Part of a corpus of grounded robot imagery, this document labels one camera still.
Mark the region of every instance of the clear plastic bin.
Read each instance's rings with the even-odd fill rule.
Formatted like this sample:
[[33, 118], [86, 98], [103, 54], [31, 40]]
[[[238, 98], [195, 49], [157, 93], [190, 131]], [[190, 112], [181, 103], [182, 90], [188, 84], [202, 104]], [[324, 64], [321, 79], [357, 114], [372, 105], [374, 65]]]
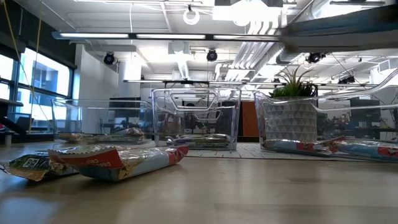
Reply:
[[241, 90], [168, 88], [152, 92], [157, 146], [236, 149]]
[[372, 89], [313, 98], [255, 92], [261, 149], [398, 162], [397, 74]]
[[142, 144], [152, 139], [152, 106], [130, 100], [53, 100], [56, 140], [76, 144]]

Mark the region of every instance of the black ceiling fixture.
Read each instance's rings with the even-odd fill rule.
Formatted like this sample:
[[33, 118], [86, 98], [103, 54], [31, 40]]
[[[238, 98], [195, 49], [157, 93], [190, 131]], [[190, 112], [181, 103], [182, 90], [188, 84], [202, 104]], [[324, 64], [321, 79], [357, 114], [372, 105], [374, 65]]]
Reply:
[[217, 60], [217, 53], [215, 49], [210, 49], [206, 56], [207, 61], [214, 62]]
[[320, 60], [326, 57], [325, 53], [317, 52], [317, 53], [310, 53], [310, 55], [305, 59], [308, 63], [318, 63]]
[[347, 78], [343, 78], [341, 80], [338, 80], [337, 84], [350, 84], [350, 83], [354, 83], [354, 82], [355, 82], [354, 76], [350, 75]]
[[116, 60], [113, 55], [114, 55], [114, 52], [106, 53], [105, 58], [104, 58], [104, 63], [106, 65], [113, 65], [116, 63]]

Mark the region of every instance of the white geometric planter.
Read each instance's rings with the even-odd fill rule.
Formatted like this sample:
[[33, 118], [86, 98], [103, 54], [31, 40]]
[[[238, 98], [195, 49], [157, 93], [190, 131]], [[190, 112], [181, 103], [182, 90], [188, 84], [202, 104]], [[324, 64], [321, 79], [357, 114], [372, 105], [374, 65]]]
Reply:
[[[297, 98], [275, 98], [293, 100]], [[317, 140], [317, 112], [315, 101], [296, 101], [283, 104], [265, 103], [266, 139], [299, 141]]]

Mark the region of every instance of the orange wall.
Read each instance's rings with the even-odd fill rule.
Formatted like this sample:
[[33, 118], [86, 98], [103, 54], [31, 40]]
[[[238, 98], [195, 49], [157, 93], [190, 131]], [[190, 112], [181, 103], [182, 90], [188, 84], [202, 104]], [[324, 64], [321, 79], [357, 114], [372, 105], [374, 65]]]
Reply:
[[258, 137], [259, 128], [254, 102], [242, 102], [243, 136]]

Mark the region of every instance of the wooden table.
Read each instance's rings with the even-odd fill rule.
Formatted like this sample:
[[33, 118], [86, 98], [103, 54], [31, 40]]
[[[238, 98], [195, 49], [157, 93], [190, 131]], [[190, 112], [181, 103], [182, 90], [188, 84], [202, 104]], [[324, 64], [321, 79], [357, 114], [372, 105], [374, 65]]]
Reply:
[[397, 186], [398, 166], [375, 162], [186, 157], [118, 183], [0, 174], [0, 223], [396, 223]]

